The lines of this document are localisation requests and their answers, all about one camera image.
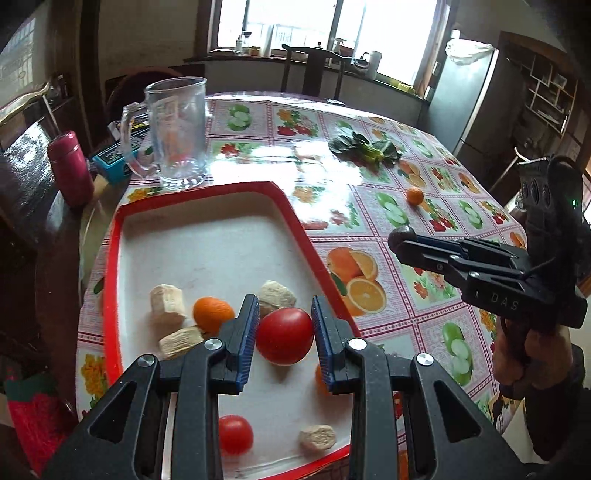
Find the refrigerator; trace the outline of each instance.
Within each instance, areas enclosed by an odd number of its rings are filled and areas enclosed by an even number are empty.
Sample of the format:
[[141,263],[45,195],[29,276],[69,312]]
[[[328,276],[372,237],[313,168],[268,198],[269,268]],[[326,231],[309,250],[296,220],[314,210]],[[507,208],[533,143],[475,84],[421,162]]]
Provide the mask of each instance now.
[[435,137],[485,186],[512,150],[512,132],[525,102],[519,68],[499,50],[470,64],[447,58],[418,127]]

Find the blue box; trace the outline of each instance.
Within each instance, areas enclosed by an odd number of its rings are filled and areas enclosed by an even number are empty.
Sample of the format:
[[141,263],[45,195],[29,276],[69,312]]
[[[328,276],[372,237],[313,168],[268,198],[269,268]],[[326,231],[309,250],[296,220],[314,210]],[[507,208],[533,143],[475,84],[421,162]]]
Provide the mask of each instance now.
[[[136,132],[131,136],[131,150],[134,156],[137,157],[139,147],[144,140],[144,137],[150,132],[149,128]],[[92,157],[92,163],[95,164],[99,173],[107,179],[109,183],[119,183],[125,177],[131,174],[131,170],[125,157],[120,150],[120,142],[105,148]]]

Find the red tomato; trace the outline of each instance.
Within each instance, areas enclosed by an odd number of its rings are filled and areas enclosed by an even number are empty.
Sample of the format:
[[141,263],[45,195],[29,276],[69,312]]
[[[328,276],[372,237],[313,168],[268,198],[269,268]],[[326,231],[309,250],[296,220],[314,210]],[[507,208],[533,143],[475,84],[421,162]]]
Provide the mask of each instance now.
[[242,455],[252,447],[251,424],[238,415],[226,415],[219,419],[220,449],[230,455]]
[[310,316],[292,307],[271,312],[261,320],[256,348],[272,364],[293,365],[306,356],[313,340]]

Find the human hand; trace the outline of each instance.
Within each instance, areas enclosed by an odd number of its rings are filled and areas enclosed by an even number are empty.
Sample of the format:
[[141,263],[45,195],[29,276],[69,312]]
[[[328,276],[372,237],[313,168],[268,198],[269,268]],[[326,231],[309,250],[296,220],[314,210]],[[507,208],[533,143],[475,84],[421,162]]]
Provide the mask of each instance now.
[[[540,362],[539,368],[528,372],[534,388],[545,390],[559,384],[567,377],[573,365],[568,327],[558,325],[556,331],[550,335],[542,335],[535,330],[530,330],[525,339],[525,353]],[[524,366],[511,353],[509,341],[498,318],[492,365],[495,379],[503,385],[512,385],[523,377]]]

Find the silver screw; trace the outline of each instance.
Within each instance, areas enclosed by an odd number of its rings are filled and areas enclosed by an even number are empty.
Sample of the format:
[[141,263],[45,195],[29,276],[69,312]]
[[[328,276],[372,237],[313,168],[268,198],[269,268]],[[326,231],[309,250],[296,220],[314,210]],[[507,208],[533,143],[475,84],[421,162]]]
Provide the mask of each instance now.
[[368,343],[362,338],[352,338],[349,340],[349,346],[353,350],[363,350],[365,347],[367,347],[367,345]]
[[222,341],[219,338],[210,338],[205,341],[205,348],[207,350],[217,350],[222,346]]
[[435,360],[431,355],[428,353],[420,353],[417,355],[417,362],[419,362],[422,366],[428,367],[432,365]]
[[153,355],[142,355],[138,358],[138,365],[141,367],[151,367],[156,359]]

